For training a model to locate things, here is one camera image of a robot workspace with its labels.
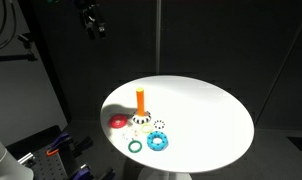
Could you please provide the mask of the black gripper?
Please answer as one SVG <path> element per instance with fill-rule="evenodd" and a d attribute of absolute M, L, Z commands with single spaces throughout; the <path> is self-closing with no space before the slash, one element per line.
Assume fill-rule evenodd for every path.
<path fill-rule="evenodd" d="M 105 26 L 100 23 L 101 17 L 99 12 L 99 4 L 97 0 L 81 0 L 80 4 L 80 24 L 83 28 L 87 28 L 88 36 L 91 40 L 95 39 L 92 28 L 93 25 L 98 26 L 98 33 L 101 39 L 106 38 Z"/>

